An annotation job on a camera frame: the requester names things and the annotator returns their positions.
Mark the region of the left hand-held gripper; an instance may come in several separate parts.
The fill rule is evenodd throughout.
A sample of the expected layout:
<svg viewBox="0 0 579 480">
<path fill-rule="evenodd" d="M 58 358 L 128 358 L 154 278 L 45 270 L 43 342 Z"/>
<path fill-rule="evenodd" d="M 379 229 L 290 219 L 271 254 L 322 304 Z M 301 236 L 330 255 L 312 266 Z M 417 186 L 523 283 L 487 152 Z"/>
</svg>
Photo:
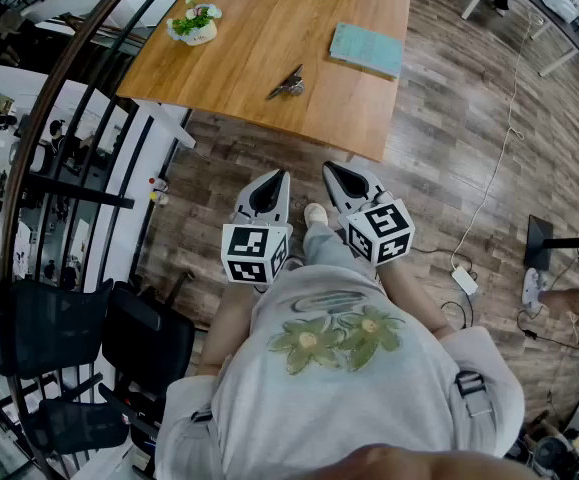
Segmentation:
<svg viewBox="0 0 579 480">
<path fill-rule="evenodd" d="M 245 186 L 223 225 L 221 261 L 228 281 L 270 285 L 289 256 L 290 174 L 270 171 Z"/>
</svg>

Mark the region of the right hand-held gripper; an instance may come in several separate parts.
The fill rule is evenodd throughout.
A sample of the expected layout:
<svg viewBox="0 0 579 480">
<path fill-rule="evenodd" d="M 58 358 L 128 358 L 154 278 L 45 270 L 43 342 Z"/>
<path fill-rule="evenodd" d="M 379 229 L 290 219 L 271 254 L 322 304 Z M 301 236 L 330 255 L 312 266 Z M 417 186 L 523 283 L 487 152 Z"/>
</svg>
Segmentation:
<svg viewBox="0 0 579 480">
<path fill-rule="evenodd" d="M 410 252 L 415 225 L 403 201 L 383 191 L 373 172 L 349 162 L 326 161 L 322 177 L 333 205 L 340 214 L 348 214 L 344 231 L 355 254 L 377 267 Z M 364 203 L 364 197 L 378 192 Z"/>
</svg>

